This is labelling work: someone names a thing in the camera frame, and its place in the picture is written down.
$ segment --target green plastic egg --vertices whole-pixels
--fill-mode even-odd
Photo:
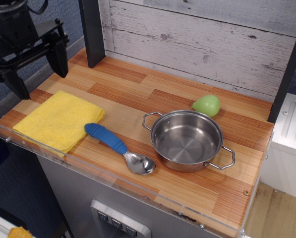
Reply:
[[[216,96],[206,95],[194,102],[192,108],[197,112],[213,117],[218,113],[220,106],[219,99]]]

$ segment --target wooden plank wall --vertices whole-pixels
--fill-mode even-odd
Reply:
[[[105,52],[272,102],[296,41],[296,0],[99,0]]]

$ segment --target spoon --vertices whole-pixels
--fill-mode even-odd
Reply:
[[[110,148],[123,155],[132,172],[139,175],[147,175],[155,170],[156,164],[153,160],[144,155],[134,154],[128,151],[125,144],[115,134],[102,125],[95,123],[86,124],[85,131],[92,137],[99,139]]]

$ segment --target blue rubber grip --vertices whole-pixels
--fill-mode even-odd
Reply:
[[[110,148],[122,155],[126,153],[128,150],[125,144],[122,142],[122,140],[120,140],[115,134],[107,130],[102,125],[95,123],[86,124],[85,131],[87,132],[87,134],[91,135],[96,139],[99,139],[100,141],[108,145]]]

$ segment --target pot handle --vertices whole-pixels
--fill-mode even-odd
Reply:
[[[219,167],[219,166],[217,166],[217,165],[212,164],[211,162],[205,162],[205,163],[204,163],[204,166],[205,166],[205,167],[208,166],[208,165],[211,165],[211,166],[213,166],[213,167],[215,167],[215,168],[217,168],[217,169],[219,169],[219,170],[224,170],[224,169],[229,168],[229,167],[231,167],[231,166],[233,166],[233,165],[235,164],[235,161],[236,161],[236,160],[235,160],[235,152],[234,152],[233,150],[231,150],[231,149],[225,147],[224,145],[222,145],[222,148],[225,149],[225,150],[228,150],[229,152],[232,153],[232,155],[233,155],[233,162],[232,162],[230,165],[226,165],[226,166],[224,166],[224,167]]]
[[[159,114],[160,116],[163,116],[163,115],[162,115],[161,113],[159,113],[159,112],[147,113],[146,115],[144,115],[144,116],[143,116],[143,120],[142,120],[142,125],[143,125],[145,128],[147,128],[148,130],[151,130],[151,128],[149,128],[149,127],[147,127],[147,126],[145,125],[146,117],[147,117],[147,116],[150,116],[150,115],[153,115],[153,114]]]

